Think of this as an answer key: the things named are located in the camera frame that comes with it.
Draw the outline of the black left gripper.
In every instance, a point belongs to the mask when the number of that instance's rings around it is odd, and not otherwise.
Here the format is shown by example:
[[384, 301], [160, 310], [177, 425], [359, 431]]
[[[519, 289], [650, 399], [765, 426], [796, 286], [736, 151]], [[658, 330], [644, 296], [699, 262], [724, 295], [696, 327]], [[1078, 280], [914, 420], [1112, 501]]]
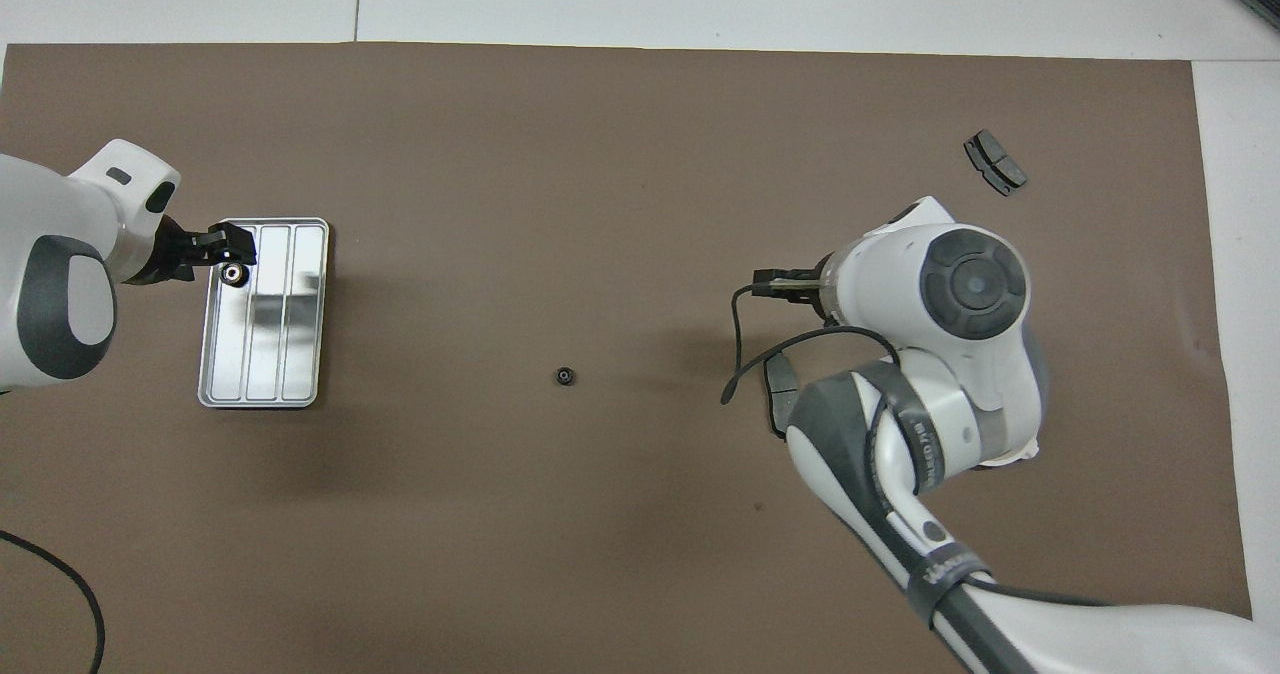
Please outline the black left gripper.
[[229, 220], [209, 226], [205, 233], [187, 231], [173, 217], [161, 217], [154, 247], [146, 263], [132, 278], [132, 285], [157, 285], [161, 281], [195, 281], [195, 269], [216, 263], [252, 267], [257, 263], [256, 242], [251, 231]]

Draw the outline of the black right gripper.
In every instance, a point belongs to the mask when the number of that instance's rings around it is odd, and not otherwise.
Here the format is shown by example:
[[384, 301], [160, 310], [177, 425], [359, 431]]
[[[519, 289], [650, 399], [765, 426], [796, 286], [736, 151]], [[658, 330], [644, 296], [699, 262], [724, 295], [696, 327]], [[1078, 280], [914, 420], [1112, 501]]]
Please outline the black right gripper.
[[823, 256], [815, 269], [756, 269], [751, 295], [787, 302], [814, 302], [822, 320], [838, 318], [838, 295], [832, 263], [835, 253]]

